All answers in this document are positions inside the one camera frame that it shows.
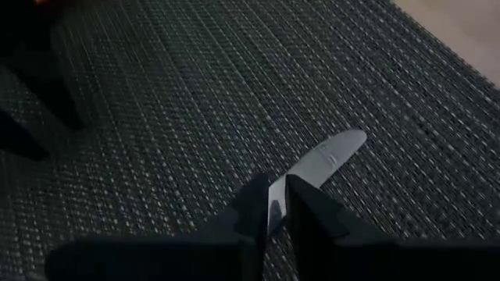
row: dark woven rug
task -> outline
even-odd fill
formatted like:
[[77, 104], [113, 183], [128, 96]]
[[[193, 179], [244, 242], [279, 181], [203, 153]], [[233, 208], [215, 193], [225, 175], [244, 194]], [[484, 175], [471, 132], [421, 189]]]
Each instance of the dark woven rug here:
[[[368, 141], [323, 188], [402, 239], [500, 237], [500, 93], [389, 1], [88, 0], [54, 29], [88, 127], [0, 68], [52, 153], [0, 154], [0, 279], [86, 233], [186, 233], [328, 135]], [[267, 279], [291, 279], [288, 236]]]

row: woven mat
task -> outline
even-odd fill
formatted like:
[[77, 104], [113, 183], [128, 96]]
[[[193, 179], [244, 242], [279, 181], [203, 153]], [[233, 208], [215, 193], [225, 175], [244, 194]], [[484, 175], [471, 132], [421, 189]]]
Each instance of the woven mat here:
[[[53, 44], [88, 126], [0, 68], [0, 106], [52, 153], [0, 154], [0, 279], [86, 233], [195, 231], [349, 128], [369, 140], [330, 196], [401, 239], [500, 237], [500, 93], [389, 1], [88, 0]], [[294, 274], [283, 232], [266, 279]]]

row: beige floor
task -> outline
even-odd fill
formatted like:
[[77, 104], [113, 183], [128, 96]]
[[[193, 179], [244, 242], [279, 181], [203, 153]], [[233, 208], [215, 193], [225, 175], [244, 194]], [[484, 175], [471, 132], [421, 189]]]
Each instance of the beige floor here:
[[500, 86], [500, 0], [393, 0]]

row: gray carpet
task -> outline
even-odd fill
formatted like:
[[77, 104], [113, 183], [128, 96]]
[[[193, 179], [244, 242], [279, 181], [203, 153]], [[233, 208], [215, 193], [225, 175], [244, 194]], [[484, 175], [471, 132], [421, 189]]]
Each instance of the gray carpet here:
[[[0, 68], [0, 106], [52, 153], [0, 154], [3, 279], [86, 233], [192, 232], [349, 128], [369, 140], [329, 195], [402, 239], [500, 237], [500, 93], [389, 1], [87, 0], [53, 43], [88, 127]], [[283, 232], [266, 278], [292, 260]]]

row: silver blade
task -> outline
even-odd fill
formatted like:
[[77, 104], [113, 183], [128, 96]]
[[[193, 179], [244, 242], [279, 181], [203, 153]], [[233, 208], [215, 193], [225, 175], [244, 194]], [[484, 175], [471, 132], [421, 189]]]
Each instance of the silver blade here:
[[285, 202], [285, 176], [297, 175], [316, 188], [320, 188], [365, 143], [361, 130], [348, 130], [318, 144], [306, 153], [286, 174], [269, 188], [267, 233], [272, 233], [287, 214]]

